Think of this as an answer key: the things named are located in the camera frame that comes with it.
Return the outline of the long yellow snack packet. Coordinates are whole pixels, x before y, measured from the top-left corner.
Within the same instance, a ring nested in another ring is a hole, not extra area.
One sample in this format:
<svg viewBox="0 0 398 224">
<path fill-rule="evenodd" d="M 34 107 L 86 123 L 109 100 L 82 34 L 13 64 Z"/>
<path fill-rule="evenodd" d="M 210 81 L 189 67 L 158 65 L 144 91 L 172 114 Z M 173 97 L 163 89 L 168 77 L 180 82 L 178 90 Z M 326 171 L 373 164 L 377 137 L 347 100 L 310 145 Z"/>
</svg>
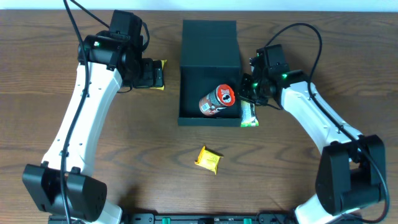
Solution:
<svg viewBox="0 0 398 224">
<path fill-rule="evenodd" d="M 153 84 L 150 88 L 164 90 L 164 65 L 166 62 L 166 60 L 153 60 Z"/>
</svg>

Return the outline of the dark red Pringles can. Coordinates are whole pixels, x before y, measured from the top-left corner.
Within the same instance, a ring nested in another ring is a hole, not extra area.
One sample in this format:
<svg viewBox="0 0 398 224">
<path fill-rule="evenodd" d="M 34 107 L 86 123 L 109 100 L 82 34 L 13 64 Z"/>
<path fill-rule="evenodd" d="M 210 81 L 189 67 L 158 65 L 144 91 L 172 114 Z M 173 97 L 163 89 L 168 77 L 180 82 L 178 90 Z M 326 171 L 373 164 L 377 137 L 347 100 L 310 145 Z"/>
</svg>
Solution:
<svg viewBox="0 0 398 224">
<path fill-rule="evenodd" d="M 205 116 L 213 116 L 235 104 L 233 89 L 227 85 L 218 85 L 199 101 L 199 109 Z"/>
</svg>

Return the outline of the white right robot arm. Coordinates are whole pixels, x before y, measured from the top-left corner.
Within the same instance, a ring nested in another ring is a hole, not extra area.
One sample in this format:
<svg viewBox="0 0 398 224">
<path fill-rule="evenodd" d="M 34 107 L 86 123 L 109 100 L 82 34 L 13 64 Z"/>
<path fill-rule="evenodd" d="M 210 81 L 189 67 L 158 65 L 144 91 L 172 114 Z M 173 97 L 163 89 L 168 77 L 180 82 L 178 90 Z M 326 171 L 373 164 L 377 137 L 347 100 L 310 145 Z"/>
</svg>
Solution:
<svg viewBox="0 0 398 224">
<path fill-rule="evenodd" d="M 320 151 L 315 195 L 294 210 L 297 223 L 365 219 L 354 212 L 384 202 L 379 223 L 389 210 L 385 147 L 377 135 L 364 136 L 345 122 L 317 93 L 301 70 L 244 74 L 239 97 L 256 106 L 270 98 L 290 113 Z"/>
</svg>

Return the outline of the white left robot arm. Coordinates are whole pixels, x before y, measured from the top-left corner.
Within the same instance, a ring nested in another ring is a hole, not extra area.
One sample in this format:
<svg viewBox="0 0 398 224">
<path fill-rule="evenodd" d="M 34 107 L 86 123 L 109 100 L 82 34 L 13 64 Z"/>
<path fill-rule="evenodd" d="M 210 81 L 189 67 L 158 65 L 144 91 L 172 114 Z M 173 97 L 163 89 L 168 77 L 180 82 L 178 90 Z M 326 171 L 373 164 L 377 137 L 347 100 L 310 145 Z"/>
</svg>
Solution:
<svg viewBox="0 0 398 224">
<path fill-rule="evenodd" d="M 64 223 L 119 223 L 122 208 L 93 177 L 99 136 L 119 91 L 163 89 L 163 60 L 144 58 L 149 37 L 120 31 L 89 35 L 78 47 L 75 88 L 56 138 L 22 181 L 40 211 Z"/>
</svg>

